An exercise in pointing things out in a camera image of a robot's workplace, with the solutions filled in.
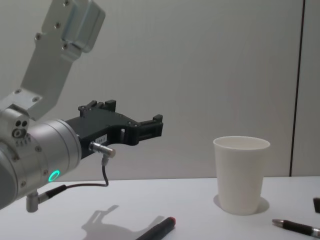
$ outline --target marker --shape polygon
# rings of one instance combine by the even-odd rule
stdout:
[[[320,239],[319,228],[280,219],[273,219],[272,223],[279,228]]]
[[[175,228],[175,225],[176,219],[172,216],[168,217],[136,240],[161,240]]]

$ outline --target wall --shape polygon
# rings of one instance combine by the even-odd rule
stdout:
[[[271,142],[268,176],[288,176],[301,0],[97,0],[107,17],[43,120],[117,100],[135,120],[164,115],[163,136],[114,145],[111,179],[215,176],[212,141]],[[0,1],[0,98],[21,82],[49,0]],[[101,179],[93,155],[61,180]]]
[[[305,2],[293,176],[319,176],[320,1]]]

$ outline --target paper cup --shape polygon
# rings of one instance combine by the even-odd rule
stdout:
[[[235,215],[258,209],[270,143],[247,136],[225,136],[213,141],[221,208]]]

